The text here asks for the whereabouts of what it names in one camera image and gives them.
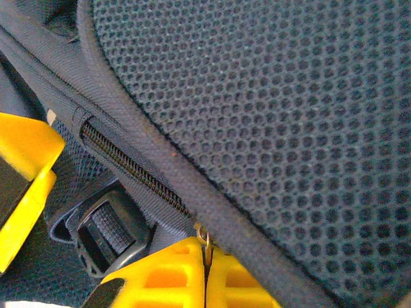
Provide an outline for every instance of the yellow object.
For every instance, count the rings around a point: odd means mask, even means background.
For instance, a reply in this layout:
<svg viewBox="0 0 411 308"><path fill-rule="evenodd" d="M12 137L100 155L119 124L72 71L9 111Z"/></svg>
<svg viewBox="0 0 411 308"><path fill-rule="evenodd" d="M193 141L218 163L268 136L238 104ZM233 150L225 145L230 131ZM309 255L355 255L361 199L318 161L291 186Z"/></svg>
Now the yellow object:
<svg viewBox="0 0 411 308"><path fill-rule="evenodd" d="M207 308L280 308L232 255L219 248L214 249L204 296L203 255L196 237L119 269L103 279L99 288L117 278L125 284L114 301L102 304L94 297L94 302L82 307L204 308L206 300Z"/></svg>
<svg viewBox="0 0 411 308"><path fill-rule="evenodd" d="M207 307L280 308L232 255L215 248L207 282Z"/></svg>
<svg viewBox="0 0 411 308"><path fill-rule="evenodd" d="M204 308L201 246L190 237L110 274L125 285L110 308Z"/></svg>
<svg viewBox="0 0 411 308"><path fill-rule="evenodd" d="M46 123L0 113L0 156L31 182L0 229L0 274L13 261L44 209L56 181L51 167L63 148L63 138Z"/></svg>

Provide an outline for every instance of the honeycomb mesh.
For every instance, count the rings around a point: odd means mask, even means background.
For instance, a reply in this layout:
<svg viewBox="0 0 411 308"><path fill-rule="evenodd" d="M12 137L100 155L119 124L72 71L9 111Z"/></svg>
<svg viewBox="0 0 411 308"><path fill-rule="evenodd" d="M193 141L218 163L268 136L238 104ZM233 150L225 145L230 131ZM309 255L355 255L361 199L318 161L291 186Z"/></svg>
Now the honeycomb mesh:
<svg viewBox="0 0 411 308"><path fill-rule="evenodd" d="M107 168L87 153L60 121L53 128L63 137L66 146L53 166L57 181L47 198L44 217L48 222L53 214L70 202L76 193Z"/></svg>
<svg viewBox="0 0 411 308"><path fill-rule="evenodd" d="M408 1L94 0L137 104L323 285L372 304L411 259Z"/></svg>

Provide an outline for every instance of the zipper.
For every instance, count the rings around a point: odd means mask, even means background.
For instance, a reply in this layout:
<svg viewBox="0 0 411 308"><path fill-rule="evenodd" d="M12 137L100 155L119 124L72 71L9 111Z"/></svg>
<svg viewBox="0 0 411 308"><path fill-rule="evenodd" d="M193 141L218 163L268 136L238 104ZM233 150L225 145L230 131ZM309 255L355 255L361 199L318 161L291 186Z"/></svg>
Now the zipper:
<svg viewBox="0 0 411 308"><path fill-rule="evenodd" d="M86 137L100 150L106 153L112 160L118 163L122 168L128 171L136 180L150 188L155 194L167 201L172 207L188 218L191 218L191 213L182 203L171 189L163 183L155 179L150 173L145 171L137 162L132 160L126 153L121 151L101 132L93 127L89 122L85 122L80 129L80 136L83 139Z"/></svg>

